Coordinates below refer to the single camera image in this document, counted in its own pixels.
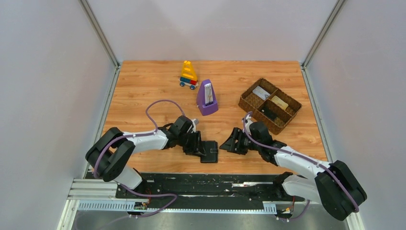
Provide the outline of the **black card holder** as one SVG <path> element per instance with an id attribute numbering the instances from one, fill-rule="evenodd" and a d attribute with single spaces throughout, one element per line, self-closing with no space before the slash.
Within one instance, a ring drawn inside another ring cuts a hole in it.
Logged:
<path id="1" fill-rule="evenodd" d="M 214 140 L 203 141 L 205 155 L 200 157 L 201 163 L 218 163 L 218 143 Z"/>

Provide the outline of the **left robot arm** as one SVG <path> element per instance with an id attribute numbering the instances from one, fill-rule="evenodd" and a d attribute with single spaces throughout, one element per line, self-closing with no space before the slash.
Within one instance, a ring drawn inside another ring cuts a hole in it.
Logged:
<path id="1" fill-rule="evenodd" d="M 113 127 L 87 151 L 85 159 L 94 169 L 96 178 L 115 181 L 132 190 L 144 181 L 137 170 L 127 166 L 134 153 L 180 146 L 185 154 L 200 157 L 202 163 L 216 163 L 218 144 L 203 141 L 200 131 L 196 130 L 197 123 L 197 119 L 181 115 L 174 123 L 158 127 L 156 131 L 131 133 Z"/>

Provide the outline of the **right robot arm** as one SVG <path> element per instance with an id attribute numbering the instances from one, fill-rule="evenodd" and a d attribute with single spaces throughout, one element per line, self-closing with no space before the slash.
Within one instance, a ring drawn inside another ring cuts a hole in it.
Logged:
<path id="1" fill-rule="evenodd" d="M 220 146 L 228 152 L 245 155 L 257 151 L 273 165 L 290 169 L 275 178 L 280 194 L 299 196 L 321 204 L 337 220 L 345 220 L 367 200 L 367 194 L 346 163 L 320 161 L 299 153 L 274 139 L 263 122 L 247 122 L 235 127 Z"/>

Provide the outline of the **white card in basket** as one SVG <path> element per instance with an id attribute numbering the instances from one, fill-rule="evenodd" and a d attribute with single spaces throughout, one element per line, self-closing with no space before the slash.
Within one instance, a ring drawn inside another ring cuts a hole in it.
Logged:
<path id="1" fill-rule="evenodd" d="M 257 86 L 256 88 L 254 88 L 252 92 L 264 101 L 267 100 L 271 95 L 269 92 L 267 92 L 265 89 L 263 89 L 260 86 Z"/>

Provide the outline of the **beige card in basket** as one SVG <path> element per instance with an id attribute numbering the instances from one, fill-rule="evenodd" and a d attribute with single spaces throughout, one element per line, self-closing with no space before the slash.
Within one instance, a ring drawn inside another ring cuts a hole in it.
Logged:
<path id="1" fill-rule="evenodd" d="M 284 100 L 282 100 L 280 97 L 278 96 L 273 96 L 271 98 L 271 101 L 276 104 L 278 107 L 280 107 L 282 110 L 286 110 L 289 105 L 287 102 L 285 102 Z"/>

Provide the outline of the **black item in basket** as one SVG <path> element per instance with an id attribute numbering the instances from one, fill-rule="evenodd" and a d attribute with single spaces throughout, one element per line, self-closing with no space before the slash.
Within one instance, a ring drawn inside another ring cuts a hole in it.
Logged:
<path id="1" fill-rule="evenodd" d="M 271 121 L 275 121 L 275 119 L 278 117 L 275 112 L 266 107 L 262 108 L 261 112 Z"/>

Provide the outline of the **purple metronome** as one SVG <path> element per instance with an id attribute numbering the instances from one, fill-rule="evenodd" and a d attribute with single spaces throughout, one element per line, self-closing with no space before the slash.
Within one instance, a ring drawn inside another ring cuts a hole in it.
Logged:
<path id="1" fill-rule="evenodd" d="M 209 79 L 202 81 L 197 93 L 196 103 L 203 116 L 211 115 L 218 111 L 218 102 L 212 82 Z"/>

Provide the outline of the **brown woven basket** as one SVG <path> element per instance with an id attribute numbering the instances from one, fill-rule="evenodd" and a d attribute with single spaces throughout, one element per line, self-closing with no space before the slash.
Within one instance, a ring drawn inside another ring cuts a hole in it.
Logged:
<path id="1" fill-rule="evenodd" d="M 252 92 L 253 89 L 257 86 L 262 87 L 271 94 L 267 100 L 262 100 Z M 286 110 L 282 110 L 271 101 L 271 98 L 273 96 L 280 97 L 282 100 L 288 103 L 289 107 Z M 284 91 L 282 91 L 280 88 L 278 88 L 265 78 L 256 80 L 247 90 L 245 90 L 241 94 L 238 106 L 245 112 L 252 112 L 252 118 L 257 121 L 264 122 L 268 130 L 275 135 L 281 133 L 296 117 L 296 115 L 302 108 L 302 104 L 299 101 L 286 94 Z M 269 120 L 261 112 L 261 109 L 264 107 L 271 109 L 277 114 L 278 117 L 275 119 L 275 121 Z"/>

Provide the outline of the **colourful toy block car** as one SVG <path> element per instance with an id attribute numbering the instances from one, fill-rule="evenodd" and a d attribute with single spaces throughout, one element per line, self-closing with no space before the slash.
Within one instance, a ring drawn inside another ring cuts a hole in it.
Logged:
<path id="1" fill-rule="evenodd" d="M 180 86 L 188 86 L 191 90 L 195 90 L 199 86 L 197 74 L 190 61 L 185 60 L 180 72 Z"/>

